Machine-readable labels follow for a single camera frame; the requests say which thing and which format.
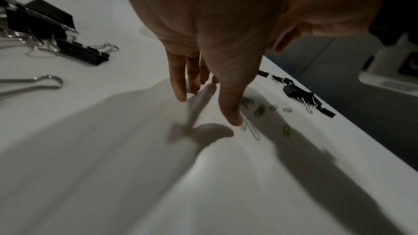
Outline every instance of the white device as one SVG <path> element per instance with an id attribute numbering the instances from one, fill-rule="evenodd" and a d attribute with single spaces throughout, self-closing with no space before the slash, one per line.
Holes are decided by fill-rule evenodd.
<path id="1" fill-rule="evenodd" d="M 396 45 L 380 49 L 363 67 L 359 79 L 369 84 L 418 96 L 418 45 L 402 35 Z"/>

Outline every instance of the sleeve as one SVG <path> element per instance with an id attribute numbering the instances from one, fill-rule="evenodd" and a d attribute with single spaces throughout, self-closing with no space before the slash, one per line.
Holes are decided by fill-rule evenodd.
<path id="1" fill-rule="evenodd" d="M 409 32 L 412 43 L 418 44 L 417 0 L 384 0 L 369 31 L 384 45 L 393 45 Z"/>

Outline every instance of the hand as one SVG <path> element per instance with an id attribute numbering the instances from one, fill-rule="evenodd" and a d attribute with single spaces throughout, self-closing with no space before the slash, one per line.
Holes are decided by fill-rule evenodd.
<path id="1" fill-rule="evenodd" d="M 269 43 L 282 52 L 303 36 L 343 37 L 363 33 L 377 16 L 383 0 L 289 0 L 288 10 L 279 19 Z"/>
<path id="2" fill-rule="evenodd" d="M 285 0 L 130 2 L 165 47 L 177 99 L 186 100 L 186 68 L 192 92 L 208 80 L 210 71 L 216 76 L 213 82 L 220 82 L 221 112 L 230 124 L 240 125 L 241 98 L 257 75 Z"/>

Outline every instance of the gray floor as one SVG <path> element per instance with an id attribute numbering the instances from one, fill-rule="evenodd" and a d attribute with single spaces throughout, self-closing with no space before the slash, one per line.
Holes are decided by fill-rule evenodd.
<path id="1" fill-rule="evenodd" d="M 418 170 L 418 97 L 358 80 L 365 61 L 380 47 L 369 34 L 336 40 L 307 38 L 280 56 L 267 57 Z"/>

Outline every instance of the metal wire handle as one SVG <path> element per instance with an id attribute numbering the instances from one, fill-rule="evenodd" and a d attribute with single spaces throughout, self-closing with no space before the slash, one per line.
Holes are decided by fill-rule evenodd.
<path id="1" fill-rule="evenodd" d="M 45 79 L 54 80 L 58 84 L 57 85 L 35 85 L 35 86 L 31 86 L 31 87 L 24 87 L 24 88 L 4 91 L 4 92 L 0 92 L 0 97 L 11 95 L 11 94 L 29 92 L 29 91 L 33 91 L 33 90 L 42 90 L 42 89 L 56 90 L 56 89 L 61 89 L 62 86 L 64 85 L 64 81 L 61 78 L 59 78 L 57 76 L 54 76 L 54 75 L 49 75 L 49 74 L 42 75 L 40 77 L 35 77 L 35 78 L 28 78 L 28 79 L 0 79 L 0 84 L 37 83 L 37 82 L 45 80 Z"/>

